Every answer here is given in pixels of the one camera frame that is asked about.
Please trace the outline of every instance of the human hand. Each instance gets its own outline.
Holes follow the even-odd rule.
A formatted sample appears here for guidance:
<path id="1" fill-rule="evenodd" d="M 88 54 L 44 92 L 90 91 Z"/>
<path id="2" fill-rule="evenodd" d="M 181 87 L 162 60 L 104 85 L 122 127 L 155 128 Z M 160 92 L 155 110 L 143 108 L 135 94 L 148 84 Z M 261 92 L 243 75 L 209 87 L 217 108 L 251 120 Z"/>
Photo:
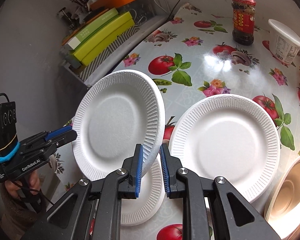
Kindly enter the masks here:
<path id="1" fill-rule="evenodd" d="M 22 186 L 22 183 L 20 181 L 16 181 L 17 184 L 19 184 L 20 186 Z M 30 174 L 30 177 L 29 177 L 29 181 L 28 181 L 28 184 L 29 184 L 29 188 L 32 188 L 32 189 L 36 189 L 36 190 L 40 190 L 40 180 L 39 180 L 39 177 L 38 177 L 38 173 L 37 171 L 33 171 L 31 172 Z M 20 189 L 17 185 L 14 185 L 10 180 L 6 180 L 4 182 L 4 185 L 8 191 L 8 193 L 13 197 L 13 198 L 19 198 L 19 195 L 17 193 L 17 191 Z M 30 191 L 33 195 L 36 195 L 37 192 L 34 192 L 34 191 Z"/>

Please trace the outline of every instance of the floral tablecloth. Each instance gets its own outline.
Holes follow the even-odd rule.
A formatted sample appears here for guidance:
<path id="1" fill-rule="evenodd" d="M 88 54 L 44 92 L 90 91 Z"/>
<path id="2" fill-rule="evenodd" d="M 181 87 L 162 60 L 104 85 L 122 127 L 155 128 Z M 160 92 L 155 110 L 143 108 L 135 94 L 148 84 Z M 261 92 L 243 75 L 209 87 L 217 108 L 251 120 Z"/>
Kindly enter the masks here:
<path id="1" fill-rule="evenodd" d="M 281 140 L 277 174 L 266 192 L 252 203 L 263 214 L 271 189 L 300 155 L 300 53 L 292 65 L 283 65 L 269 51 L 268 31 L 255 27 L 255 41 L 247 47 L 233 41 L 232 30 L 231 18 L 205 14 L 185 4 L 174 20 L 149 35 L 115 70 L 142 71 L 158 85 L 165 104 L 167 140 L 174 123 L 203 98 L 232 93 L 261 105 L 277 125 Z M 222 140 L 229 135 L 216 130 L 215 136 Z M 224 150 L 216 146 L 213 154 Z M 58 176 L 68 189 L 82 176 L 71 144 L 60 148 L 56 157 Z M 182 203 L 165 198 L 150 220 L 122 227 L 121 239 L 155 240 L 162 227 L 174 223 L 182 223 Z"/>

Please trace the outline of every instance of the person's arm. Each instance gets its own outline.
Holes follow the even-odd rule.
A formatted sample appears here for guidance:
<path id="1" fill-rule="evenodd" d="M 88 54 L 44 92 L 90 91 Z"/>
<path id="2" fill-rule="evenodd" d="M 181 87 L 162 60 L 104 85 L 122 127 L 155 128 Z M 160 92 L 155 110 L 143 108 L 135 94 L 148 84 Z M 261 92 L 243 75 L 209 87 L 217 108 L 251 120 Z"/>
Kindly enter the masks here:
<path id="1" fill-rule="evenodd" d="M 29 187 L 40 190 L 40 181 L 37 171 L 31 173 L 29 177 Z M 44 199 L 41 199 L 41 212 L 35 213 L 27 209 L 25 204 L 20 201 L 17 191 L 20 188 L 11 181 L 5 181 L 0 184 L 0 193 L 5 206 L 5 213 L 2 216 L 1 227 L 11 240 L 20 239 L 26 230 L 28 230 L 36 220 L 46 212 L 47 205 Z"/>

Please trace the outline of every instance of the printed pea pod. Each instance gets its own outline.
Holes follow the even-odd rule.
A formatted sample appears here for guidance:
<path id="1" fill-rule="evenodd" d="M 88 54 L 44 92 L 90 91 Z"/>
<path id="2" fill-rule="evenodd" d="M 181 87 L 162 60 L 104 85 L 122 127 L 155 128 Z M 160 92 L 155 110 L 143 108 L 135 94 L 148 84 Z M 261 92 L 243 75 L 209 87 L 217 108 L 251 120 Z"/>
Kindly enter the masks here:
<path id="1" fill-rule="evenodd" d="M 165 80 L 165 79 L 161 79 L 161 78 L 154 78 L 152 80 L 155 82 L 155 84 L 157 86 L 170 86 L 170 85 L 172 85 L 172 82 L 169 81 L 169 80 Z"/>

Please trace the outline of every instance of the glass jar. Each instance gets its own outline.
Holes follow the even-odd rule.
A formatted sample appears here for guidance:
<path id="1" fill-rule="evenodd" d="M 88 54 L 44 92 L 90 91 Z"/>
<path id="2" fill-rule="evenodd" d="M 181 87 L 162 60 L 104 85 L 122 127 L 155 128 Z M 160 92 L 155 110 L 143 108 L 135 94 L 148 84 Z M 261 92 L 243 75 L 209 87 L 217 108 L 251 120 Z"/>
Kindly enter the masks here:
<path id="1" fill-rule="evenodd" d="M 234 41 L 249 46 L 253 43 L 254 15 L 256 2 L 254 0 L 232 0 Z"/>

